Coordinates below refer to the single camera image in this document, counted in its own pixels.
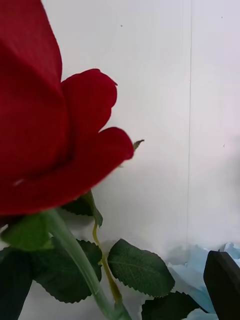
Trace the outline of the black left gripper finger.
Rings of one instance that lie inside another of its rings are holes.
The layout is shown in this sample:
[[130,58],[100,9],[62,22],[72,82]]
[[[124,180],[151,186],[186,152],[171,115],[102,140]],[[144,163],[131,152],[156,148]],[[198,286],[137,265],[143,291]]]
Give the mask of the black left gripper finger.
[[203,280],[220,320],[240,320],[240,267],[227,252],[208,253]]

